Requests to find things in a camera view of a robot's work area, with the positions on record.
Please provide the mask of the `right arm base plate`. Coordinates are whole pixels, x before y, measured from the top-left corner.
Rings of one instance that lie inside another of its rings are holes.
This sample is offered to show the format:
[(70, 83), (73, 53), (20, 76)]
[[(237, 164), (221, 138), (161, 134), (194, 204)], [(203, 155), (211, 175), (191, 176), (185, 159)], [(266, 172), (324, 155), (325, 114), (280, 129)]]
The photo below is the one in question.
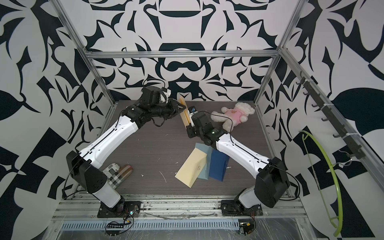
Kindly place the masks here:
[(263, 216), (263, 209), (261, 205), (255, 205), (249, 209), (244, 207), (240, 201), (235, 200), (222, 200), (220, 209), (223, 216)]

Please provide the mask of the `tan yellow envelope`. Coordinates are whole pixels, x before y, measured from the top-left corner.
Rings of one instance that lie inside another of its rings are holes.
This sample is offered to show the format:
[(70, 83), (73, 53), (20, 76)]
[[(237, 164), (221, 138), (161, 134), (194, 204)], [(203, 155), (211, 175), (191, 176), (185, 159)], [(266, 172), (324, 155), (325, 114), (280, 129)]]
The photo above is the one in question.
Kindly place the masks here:
[(185, 109), (183, 110), (183, 112), (180, 114), (181, 118), (182, 118), (182, 121), (185, 125), (185, 127), (189, 126), (190, 123), (191, 123), (191, 119), (190, 119), (190, 115), (189, 115), (189, 110), (188, 110), (188, 106), (186, 104), (186, 101), (184, 99), (184, 97), (180, 96), (179, 99), (178, 99), (179, 103), (181, 103)]

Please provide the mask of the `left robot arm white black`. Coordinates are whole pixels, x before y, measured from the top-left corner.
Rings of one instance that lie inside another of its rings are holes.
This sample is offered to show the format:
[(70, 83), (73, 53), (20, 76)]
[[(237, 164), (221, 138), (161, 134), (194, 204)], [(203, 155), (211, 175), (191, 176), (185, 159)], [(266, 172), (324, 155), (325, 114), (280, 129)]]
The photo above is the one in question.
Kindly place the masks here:
[(164, 121), (182, 113), (186, 107), (175, 99), (165, 103), (149, 104), (142, 100), (126, 107), (118, 120), (98, 139), (78, 153), (70, 152), (66, 159), (69, 176), (89, 194), (96, 197), (109, 210), (121, 213), (125, 199), (109, 183), (100, 171), (109, 155), (129, 136), (155, 117)]

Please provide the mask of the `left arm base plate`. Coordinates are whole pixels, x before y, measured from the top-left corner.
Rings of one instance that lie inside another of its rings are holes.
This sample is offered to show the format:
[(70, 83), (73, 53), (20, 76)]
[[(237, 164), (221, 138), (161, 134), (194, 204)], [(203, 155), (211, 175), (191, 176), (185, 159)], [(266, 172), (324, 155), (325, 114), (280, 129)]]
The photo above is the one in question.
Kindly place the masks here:
[(109, 208), (104, 203), (101, 203), (97, 218), (124, 218), (128, 215), (136, 217), (141, 210), (141, 201), (120, 201), (113, 208)]

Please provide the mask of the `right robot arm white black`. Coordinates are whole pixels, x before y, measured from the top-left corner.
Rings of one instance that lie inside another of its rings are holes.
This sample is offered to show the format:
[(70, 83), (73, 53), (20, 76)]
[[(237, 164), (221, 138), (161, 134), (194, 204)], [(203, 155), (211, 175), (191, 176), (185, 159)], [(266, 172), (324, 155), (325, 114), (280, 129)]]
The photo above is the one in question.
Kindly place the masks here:
[(199, 137), (205, 145), (226, 154), (255, 179), (255, 185), (243, 190), (236, 202), (244, 209), (255, 205), (273, 208), (290, 187), (285, 164), (278, 158), (260, 155), (236, 140), (230, 132), (214, 127), (204, 111), (187, 117), (189, 138)]

